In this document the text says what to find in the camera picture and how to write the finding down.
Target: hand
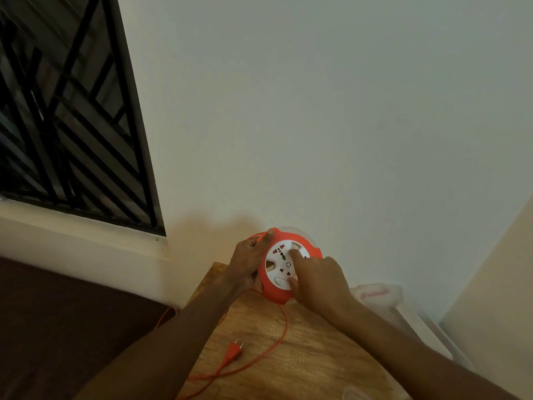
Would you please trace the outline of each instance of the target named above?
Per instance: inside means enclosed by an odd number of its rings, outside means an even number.
[[[254,283],[254,272],[261,264],[265,252],[270,248],[273,229],[269,229],[258,242],[260,236],[237,243],[230,264],[224,276],[242,291],[250,289]]]
[[[289,278],[294,298],[332,324],[356,303],[339,264],[331,258],[303,258],[289,251],[296,278]]]

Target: wooden table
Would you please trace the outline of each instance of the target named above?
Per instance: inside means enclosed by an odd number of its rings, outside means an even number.
[[[224,268],[214,263],[195,295]],[[284,342],[249,369],[217,379],[196,398],[340,400],[350,384],[373,400],[394,398],[378,363],[361,347],[299,303],[291,301],[285,307],[290,327]],[[257,292],[246,292],[211,335],[192,374],[213,373],[237,338],[244,342],[243,354],[227,370],[238,368],[266,350],[284,328],[285,318],[276,304]],[[187,382],[179,397],[204,384]]]

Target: person's right hand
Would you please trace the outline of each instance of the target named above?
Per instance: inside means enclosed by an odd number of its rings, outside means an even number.
[[[296,249],[289,253],[297,275],[289,278],[294,298],[334,324],[356,303],[339,264],[331,257],[303,258]]]

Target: person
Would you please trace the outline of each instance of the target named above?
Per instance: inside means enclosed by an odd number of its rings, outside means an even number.
[[[177,316],[131,345],[75,400],[175,400],[203,346],[230,305],[250,289],[270,248],[263,239],[237,244],[226,270]],[[291,250],[294,297],[370,353],[414,400],[516,399],[488,380],[411,339],[357,302],[337,262]]]

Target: forearm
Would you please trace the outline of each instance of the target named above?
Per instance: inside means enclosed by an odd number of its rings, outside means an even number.
[[[516,399],[411,339],[355,300],[329,321],[367,350],[414,400]]]
[[[75,400],[174,400],[241,288],[219,277],[176,317],[126,349]]]

